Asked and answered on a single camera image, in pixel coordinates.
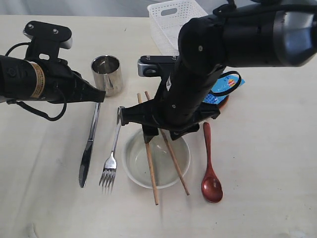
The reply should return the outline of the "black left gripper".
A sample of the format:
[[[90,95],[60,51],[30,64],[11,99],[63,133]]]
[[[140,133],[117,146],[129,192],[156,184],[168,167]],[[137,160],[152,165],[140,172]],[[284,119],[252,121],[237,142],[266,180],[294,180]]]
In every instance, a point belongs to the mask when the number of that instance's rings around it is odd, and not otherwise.
[[[81,74],[73,71],[66,61],[43,61],[45,73],[45,87],[43,100],[50,103],[77,103],[96,102],[102,103],[106,91],[92,86],[81,77]]]

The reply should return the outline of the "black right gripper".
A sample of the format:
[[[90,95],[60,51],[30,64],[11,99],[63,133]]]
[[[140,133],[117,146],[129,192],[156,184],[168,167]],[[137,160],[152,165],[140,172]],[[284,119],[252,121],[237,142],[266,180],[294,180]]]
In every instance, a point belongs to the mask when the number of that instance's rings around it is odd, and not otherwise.
[[[181,57],[177,58],[167,82],[159,87],[155,96],[158,119],[169,130],[172,140],[196,132],[200,122],[220,115],[217,104],[204,103],[203,100],[224,69],[218,64],[211,68],[211,73],[201,76],[190,71]],[[149,143],[159,134],[153,108],[153,100],[123,107],[119,116],[121,125],[141,124],[144,142]]]

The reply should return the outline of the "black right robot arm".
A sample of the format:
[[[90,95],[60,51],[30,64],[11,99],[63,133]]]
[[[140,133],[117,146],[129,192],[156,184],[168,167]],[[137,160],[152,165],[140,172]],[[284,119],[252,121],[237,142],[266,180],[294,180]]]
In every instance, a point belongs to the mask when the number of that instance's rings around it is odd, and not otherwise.
[[[211,15],[190,19],[178,34],[177,56],[142,56],[139,75],[160,77],[153,99],[121,108],[120,122],[146,128],[151,140],[159,129],[172,140],[199,130],[219,116],[204,102],[218,79],[242,67],[300,67],[317,53],[314,0],[255,0],[237,7],[229,1]]]

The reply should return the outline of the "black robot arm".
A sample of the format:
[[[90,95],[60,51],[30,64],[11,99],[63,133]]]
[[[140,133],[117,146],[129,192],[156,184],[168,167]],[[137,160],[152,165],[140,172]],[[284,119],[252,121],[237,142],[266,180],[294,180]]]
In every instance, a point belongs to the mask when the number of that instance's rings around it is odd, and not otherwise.
[[[71,70],[63,59],[0,57],[0,96],[4,99],[53,104],[103,102],[105,94]]]

